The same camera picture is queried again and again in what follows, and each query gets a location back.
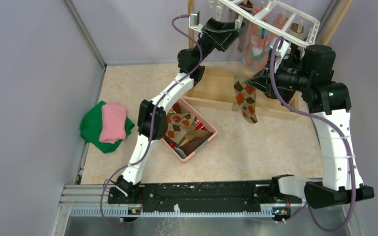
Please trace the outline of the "beige argyle sock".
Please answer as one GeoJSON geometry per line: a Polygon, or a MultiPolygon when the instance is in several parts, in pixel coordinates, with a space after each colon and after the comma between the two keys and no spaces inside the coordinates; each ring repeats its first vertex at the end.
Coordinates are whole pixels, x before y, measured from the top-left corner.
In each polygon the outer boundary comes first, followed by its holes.
{"type": "Polygon", "coordinates": [[[179,143],[186,134],[196,128],[196,115],[192,113],[168,113],[166,136],[175,143],[179,143]]]}
{"type": "Polygon", "coordinates": [[[234,75],[235,102],[232,104],[232,111],[241,111],[243,118],[249,123],[257,123],[256,117],[256,88],[246,84],[249,77],[234,75]]]}

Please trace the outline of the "black sock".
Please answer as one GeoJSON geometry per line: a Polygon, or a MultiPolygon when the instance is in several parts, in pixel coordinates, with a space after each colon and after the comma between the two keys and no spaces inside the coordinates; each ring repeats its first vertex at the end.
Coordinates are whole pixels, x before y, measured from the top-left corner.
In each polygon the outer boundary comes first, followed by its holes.
{"type": "Polygon", "coordinates": [[[285,89],[285,88],[280,88],[277,87],[277,91],[279,92],[280,97],[288,104],[291,103],[294,95],[296,94],[295,90],[291,89],[285,89]]]}

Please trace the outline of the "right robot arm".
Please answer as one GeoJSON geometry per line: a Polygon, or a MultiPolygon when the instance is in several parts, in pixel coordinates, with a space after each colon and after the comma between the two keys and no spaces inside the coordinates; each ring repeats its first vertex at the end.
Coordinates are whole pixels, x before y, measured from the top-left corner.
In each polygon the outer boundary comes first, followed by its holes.
{"type": "Polygon", "coordinates": [[[268,98],[281,97],[284,102],[296,91],[301,92],[315,125],[323,159],[321,180],[293,175],[273,177],[270,199],[281,203],[292,195],[318,209],[373,198],[373,187],[364,184],[355,163],[348,88],[332,80],[335,52],[329,46],[311,45],[304,53],[299,50],[290,53],[288,44],[281,49],[268,46],[265,52],[275,55],[269,56],[265,67],[248,84],[268,98]]]}

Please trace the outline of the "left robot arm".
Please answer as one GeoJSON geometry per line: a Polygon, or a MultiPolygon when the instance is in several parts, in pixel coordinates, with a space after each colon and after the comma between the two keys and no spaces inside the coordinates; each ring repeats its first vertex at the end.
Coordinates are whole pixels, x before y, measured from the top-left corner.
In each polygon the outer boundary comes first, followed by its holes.
{"type": "Polygon", "coordinates": [[[167,113],[172,106],[202,79],[205,67],[202,61],[214,50],[225,52],[243,32],[242,21],[221,22],[210,18],[201,26],[198,39],[189,37],[195,46],[177,54],[179,72],[157,96],[142,100],[137,120],[138,136],[128,164],[115,183],[119,196],[126,203],[138,197],[137,186],[142,180],[144,166],[152,148],[168,129],[167,113]]]}

